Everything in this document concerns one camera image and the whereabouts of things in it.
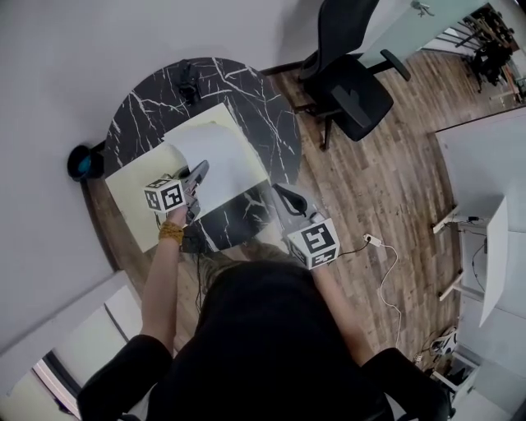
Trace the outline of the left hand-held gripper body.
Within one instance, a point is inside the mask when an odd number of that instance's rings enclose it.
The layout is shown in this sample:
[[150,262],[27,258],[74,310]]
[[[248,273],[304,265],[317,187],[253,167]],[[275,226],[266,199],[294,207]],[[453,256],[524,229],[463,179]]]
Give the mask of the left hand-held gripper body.
[[168,214],[181,206],[187,208],[186,224],[193,224],[201,213],[196,188],[204,180],[198,173],[176,174],[159,178],[143,188],[147,207],[156,213]]

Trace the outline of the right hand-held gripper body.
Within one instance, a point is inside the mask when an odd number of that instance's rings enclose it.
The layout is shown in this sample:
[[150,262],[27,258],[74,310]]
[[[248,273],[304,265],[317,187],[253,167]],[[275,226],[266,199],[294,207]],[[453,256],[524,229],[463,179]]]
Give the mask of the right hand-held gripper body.
[[331,218],[314,206],[310,217],[294,216],[292,232],[284,235],[285,245],[308,270],[326,265],[336,259],[340,242]]

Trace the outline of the white A4 paper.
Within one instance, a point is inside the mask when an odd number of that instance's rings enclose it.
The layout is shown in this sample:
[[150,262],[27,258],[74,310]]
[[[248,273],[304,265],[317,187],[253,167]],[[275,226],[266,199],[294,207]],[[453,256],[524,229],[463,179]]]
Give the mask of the white A4 paper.
[[196,189],[199,216],[268,180],[245,136],[229,127],[205,123],[174,128],[164,135],[164,141],[182,154],[190,170],[203,160],[209,163],[209,170]]

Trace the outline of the person's right forearm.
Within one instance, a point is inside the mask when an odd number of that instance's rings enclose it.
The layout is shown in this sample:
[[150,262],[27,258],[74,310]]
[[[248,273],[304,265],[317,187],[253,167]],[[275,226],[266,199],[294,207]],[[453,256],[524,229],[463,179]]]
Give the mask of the person's right forearm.
[[318,266],[311,270],[311,274],[353,361],[358,366],[364,365],[374,353],[362,329],[357,311],[345,296],[344,290],[328,266]]

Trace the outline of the person's left forearm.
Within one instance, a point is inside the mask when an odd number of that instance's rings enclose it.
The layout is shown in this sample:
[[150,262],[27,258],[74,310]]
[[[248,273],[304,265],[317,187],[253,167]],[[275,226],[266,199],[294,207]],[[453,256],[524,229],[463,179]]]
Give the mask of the person's left forearm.
[[177,334],[178,263],[186,216],[185,206],[168,214],[141,300],[141,334],[158,340],[170,354]]

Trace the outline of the black and blue round device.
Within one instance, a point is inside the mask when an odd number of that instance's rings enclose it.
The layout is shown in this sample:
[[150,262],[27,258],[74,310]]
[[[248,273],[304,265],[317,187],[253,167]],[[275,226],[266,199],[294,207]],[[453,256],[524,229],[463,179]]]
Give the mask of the black and blue round device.
[[87,179],[97,179],[104,175],[104,147],[101,142],[97,146],[76,146],[67,159],[67,173],[75,182]]

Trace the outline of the person's black shirt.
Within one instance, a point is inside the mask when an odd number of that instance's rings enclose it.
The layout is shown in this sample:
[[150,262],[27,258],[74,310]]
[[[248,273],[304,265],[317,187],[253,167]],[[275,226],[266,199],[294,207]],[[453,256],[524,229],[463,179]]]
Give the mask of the person's black shirt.
[[207,294],[171,355],[132,338],[82,388],[82,421],[447,421],[445,391],[397,349],[359,365],[311,273],[244,262]]

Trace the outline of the black office chair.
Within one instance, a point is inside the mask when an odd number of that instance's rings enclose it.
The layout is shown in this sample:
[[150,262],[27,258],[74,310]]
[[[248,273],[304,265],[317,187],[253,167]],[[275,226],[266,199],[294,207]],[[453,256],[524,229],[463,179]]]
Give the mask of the black office chair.
[[387,49],[384,58],[366,67],[352,55],[362,45],[379,0],[324,0],[317,19],[317,50],[303,63],[298,81],[313,100],[296,108],[325,121],[322,150],[330,147],[336,123],[352,141],[368,135],[386,116],[394,101],[376,74],[394,68],[406,81],[410,72]]

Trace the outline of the dark-framed window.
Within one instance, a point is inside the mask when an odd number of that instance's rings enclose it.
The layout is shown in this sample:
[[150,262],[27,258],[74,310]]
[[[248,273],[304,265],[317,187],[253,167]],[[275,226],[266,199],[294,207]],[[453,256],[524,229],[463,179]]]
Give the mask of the dark-framed window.
[[32,371],[59,410],[74,421],[80,419],[81,388],[138,332],[140,324],[136,295],[125,285],[37,362]]

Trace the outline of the white and black device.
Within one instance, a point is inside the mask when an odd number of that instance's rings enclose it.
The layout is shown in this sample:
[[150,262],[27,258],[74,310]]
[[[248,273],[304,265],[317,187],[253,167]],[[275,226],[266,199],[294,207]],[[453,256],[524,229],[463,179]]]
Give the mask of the white and black device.
[[447,355],[455,351],[457,341],[457,328],[455,326],[445,329],[436,337],[429,346],[429,352],[433,355]]

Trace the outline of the white panel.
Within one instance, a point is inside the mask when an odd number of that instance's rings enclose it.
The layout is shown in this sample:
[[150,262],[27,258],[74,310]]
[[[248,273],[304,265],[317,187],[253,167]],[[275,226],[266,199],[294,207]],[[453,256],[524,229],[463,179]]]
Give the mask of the white panel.
[[486,289],[479,326],[482,327],[504,291],[508,262],[508,206],[502,197],[494,215],[487,223]]

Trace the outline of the white desk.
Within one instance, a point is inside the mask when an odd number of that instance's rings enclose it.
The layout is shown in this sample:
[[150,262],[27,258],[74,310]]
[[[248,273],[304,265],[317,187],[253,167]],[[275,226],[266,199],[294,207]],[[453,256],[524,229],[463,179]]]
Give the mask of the white desk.
[[484,294],[487,223],[502,197],[508,206],[508,262],[494,309],[526,319],[526,106],[436,133],[460,225],[463,284]]

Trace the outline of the frosted glass door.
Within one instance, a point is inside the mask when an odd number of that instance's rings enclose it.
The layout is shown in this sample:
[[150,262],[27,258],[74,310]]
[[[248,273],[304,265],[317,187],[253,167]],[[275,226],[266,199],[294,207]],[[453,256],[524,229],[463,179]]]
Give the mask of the frosted glass door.
[[365,49],[359,61],[372,66],[384,60],[381,50],[387,49],[400,61],[424,47],[456,21],[478,9],[486,0],[420,0],[431,6],[434,16],[419,17],[411,7],[412,0],[403,0],[401,12],[382,30],[380,36]]

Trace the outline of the black equipment rack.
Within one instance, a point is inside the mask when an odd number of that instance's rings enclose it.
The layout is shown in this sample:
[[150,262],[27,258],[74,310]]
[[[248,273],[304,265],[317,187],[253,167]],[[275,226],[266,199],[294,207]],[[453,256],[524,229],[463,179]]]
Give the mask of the black equipment rack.
[[460,22],[478,44],[467,60],[480,82],[505,81],[514,99],[526,104],[526,0],[490,0]]

